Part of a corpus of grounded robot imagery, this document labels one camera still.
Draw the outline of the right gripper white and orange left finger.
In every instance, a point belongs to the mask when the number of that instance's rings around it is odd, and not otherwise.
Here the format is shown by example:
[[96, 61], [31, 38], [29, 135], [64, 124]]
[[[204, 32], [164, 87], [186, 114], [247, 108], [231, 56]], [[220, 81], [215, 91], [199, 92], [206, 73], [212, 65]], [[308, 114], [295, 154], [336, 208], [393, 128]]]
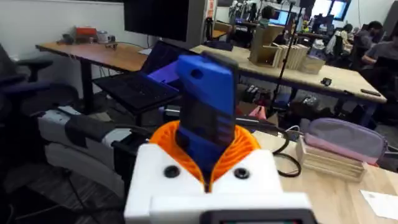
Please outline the right gripper white and orange left finger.
[[124, 209], [126, 223], [199, 222], [194, 196], [205, 193], [205, 180], [177, 145], [178, 126], [178, 121], [162, 125], [139, 146]]

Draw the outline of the right gripper white and orange right finger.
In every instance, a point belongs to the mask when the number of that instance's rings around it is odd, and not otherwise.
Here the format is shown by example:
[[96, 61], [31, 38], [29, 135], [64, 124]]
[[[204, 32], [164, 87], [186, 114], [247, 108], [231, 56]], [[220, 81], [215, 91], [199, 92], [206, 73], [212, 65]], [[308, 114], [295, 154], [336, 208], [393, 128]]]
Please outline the right gripper white and orange right finger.
[[213, 194], [281, 193], [274, 156], [247, 129], [236, 126], [232, 143], [216, 162], [210, 176]]

